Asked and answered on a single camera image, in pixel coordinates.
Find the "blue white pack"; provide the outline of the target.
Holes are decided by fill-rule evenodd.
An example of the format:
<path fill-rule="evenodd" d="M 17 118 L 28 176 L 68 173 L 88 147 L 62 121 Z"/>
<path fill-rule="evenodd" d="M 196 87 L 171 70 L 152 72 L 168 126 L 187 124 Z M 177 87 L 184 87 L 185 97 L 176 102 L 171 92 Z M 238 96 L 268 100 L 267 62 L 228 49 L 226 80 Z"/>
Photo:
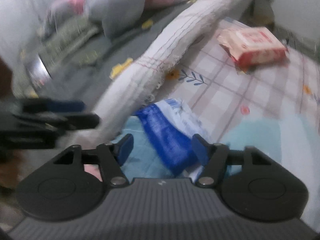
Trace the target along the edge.
<path fill-rule="evenodd" d="M 174 176 L 198 162 L 191 139 L 199 134 L 206 140 L 209 133 L 198 116 L 180 99 L 164 99 L 136 111 L 149 142 L 164 166 Z"/>

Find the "cream folded blanket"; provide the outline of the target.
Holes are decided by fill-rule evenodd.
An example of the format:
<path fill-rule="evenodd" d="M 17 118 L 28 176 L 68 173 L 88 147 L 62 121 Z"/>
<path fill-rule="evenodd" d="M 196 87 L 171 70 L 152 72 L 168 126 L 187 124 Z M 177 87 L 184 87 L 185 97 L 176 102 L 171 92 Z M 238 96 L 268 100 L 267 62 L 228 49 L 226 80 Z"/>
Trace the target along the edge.
<path fill-rule="evenodd" d="M 144 103 L 189 46 L 236 10 L 244 0 L 189 0 L 190 7 L 173 19 L 143 55 L 133 61 L 95 104 L 97 129 L 76 132 L 69 144 L 86 148 L 114 139 L 127 118 Z"/>

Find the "plaid floral bed sheet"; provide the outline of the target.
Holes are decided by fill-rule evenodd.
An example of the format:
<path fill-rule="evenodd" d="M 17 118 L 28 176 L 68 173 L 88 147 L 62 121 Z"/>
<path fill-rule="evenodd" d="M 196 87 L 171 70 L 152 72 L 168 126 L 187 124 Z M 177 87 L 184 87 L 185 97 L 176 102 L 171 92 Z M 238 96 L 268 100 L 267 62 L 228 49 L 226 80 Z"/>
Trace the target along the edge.
<path fill-rule="evenodd" d="M 213 141 L 244 118 L 305 116 L 319 129 L 319 65 L 289 48 L 284 62 L 243 72 L 220 47 L 223 29 L 243 24 L 227 18 L 189 48 L 156 92 L 156 101 L 181 99 L 199 117 Z"/>

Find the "red white tissue pack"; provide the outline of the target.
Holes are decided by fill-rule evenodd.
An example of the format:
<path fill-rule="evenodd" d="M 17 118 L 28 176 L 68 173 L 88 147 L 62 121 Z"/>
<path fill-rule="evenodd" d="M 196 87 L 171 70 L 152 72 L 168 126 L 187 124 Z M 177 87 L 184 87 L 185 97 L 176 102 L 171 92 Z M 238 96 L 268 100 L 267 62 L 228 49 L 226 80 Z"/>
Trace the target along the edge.
<path fill-rule="evenodd" d="M 224 29 L 217 40 L 244 72 L 286 59 L 287 48 L 265 27 Z"/>

